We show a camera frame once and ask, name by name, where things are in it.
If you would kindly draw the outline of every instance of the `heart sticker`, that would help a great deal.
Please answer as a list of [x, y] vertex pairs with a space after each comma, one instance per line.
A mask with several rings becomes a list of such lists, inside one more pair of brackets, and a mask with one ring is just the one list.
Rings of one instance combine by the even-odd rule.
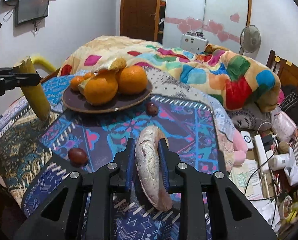
[[189, 31], [191, 31], [191, 26], [187, 24], [186, 22], [181, 22], [178, 24], [178, 29], [181, 31], [182, 34], [185, 34]]
[[232, 22], [238, 23], [239, 20], [240, 20], [240, 15], [239, 15], [238, 13], [235, 13], [234, 15], [231, 15], [231, 16], [230, 16], [230, 20], [231, 20]]
[[217, 36], [221, 42], [224, 42], [229, 39], [229, 33], [226, 32], [218, 32]]
[[222, 32], [224, 30], [224, 26], [221, 23], [216, 23], [213, 20], [208, 22], [208, 26], [213, 34], [217, 34], [218, 32]]
[[200, 19], [196, 20], [194, 18], [188, 17], [186, 22], [187, 22], [187, 24], [189, 24], [191, 26], [191, 30], [193, 32], [200, 30], [203, 27], [203, 21]]

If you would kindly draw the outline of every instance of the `patterned tablecloth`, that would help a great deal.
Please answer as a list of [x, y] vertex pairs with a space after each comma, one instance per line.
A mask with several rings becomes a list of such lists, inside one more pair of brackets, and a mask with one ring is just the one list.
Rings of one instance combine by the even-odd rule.
[[[154, 90], [149, 100], [159, 113], [145, 113], [145, 102], [113, 114], [85, 115], [63, 110], [61, 94], [72, 76], [54, 78], [43, 87], [52, 106], [46, 123], [40, 122], [25, 100], [0, 120], [0, 174], [11, 194], [30, 216], [50, 192], [72, 171], [97, 171], [125, 149], [128, 138], [137, 139], [142, 129], [156, 125], [169, 140], [170, 150], [200, 172], [225, 170], [219, 151], [219, 131], [211, 104], [188, 85], [159, 70], [146, 69]], [[72, 147], [83, 148], [89, 163], [73, 168], [68, 159]], [[225, 154], [226, 163], [231, 156]], [[177, 239], [180, 194], [173, 194], [173, 208], [159, 212], [146, 199], [134, 172], [131, 194], [114, 195], [114, 235], [117, 239]], [[85, 222], [88, 214], [87, 202]], [[208, 214], [207, 233], [211, 238]]]

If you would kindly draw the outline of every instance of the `brown wooden door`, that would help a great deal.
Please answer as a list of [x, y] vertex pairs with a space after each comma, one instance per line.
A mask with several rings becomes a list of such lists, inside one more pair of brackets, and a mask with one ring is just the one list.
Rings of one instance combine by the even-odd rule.
[[157, 0], [121, 0], [121, 36], [154, 40]]

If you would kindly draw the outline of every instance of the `metal bolt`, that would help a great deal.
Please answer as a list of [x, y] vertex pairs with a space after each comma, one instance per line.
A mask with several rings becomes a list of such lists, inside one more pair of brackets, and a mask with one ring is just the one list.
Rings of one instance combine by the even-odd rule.
[[108, 166], [107, 166], [109, 169], [113, 170], [117, 167], [117, 164], [116, 163], [109, 163]]
[[223, 179], [223, 178], [224, 178], [224, 174], [223, 174], [223, 172], [221, 172], [221, 171], [217, 171], [214, 175], [215, 175], [218, 179]]
[[79, 177], [79, 172], [73, 171], [73, 172], [70, 173], [70, 178], [71, 179], [76, 179], [77, 177]]
[[187, 165], [186, 163], [178, 163], [178, 168], [179, 168], [179, 169], [184, 170], [184, 169], [186, 169], [187, 167], [188, 167], [188, 165]]

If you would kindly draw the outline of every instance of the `plate rim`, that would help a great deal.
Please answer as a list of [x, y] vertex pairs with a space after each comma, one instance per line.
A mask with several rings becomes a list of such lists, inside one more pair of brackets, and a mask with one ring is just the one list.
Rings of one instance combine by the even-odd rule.
[[104, 110], [81, 110], [81, 109], [78, 109], [78, 108], [75, 108], [75, 107], [71, 107], [64, 100], [64, 94], [65, 94], [65, 92], [66, 92], [67, 89], [70, 89], [70, 85], [64, 90], [64, 92], [63, 92], [63, 94], [61, 96], [61, 100], [62, 100], [63, 105], [66, 108], [68, 108], [68, 109], [70, 109], [72, 111], [78, 112], [78, 113], [85, 113], [85, 114], [107, 114], [107, 113], [112, 113], [112, 112], [116, 112], [116, 111], [126, 110], [128, 108], [131, 108], [133, 106], [136, 106], [139, 103], [145, 101], [152, 94], [152, 91], [153, 91], [153, 85], [152, 85], [152, 83], [150, 82], [149, 79], [148, 79], [148, 83], [150, 83], [150, 85], [151, 85], [151, 88], [149, 90], [148, 95], [146, 95], [143, 99], [141, 99], [141, 100], [139, 100], [139, 101], [137, 101], [135, 103], [132, 103], [132, 104], [127, 105], [127, 106], [118, 107], [118, 108], [104, 109]]

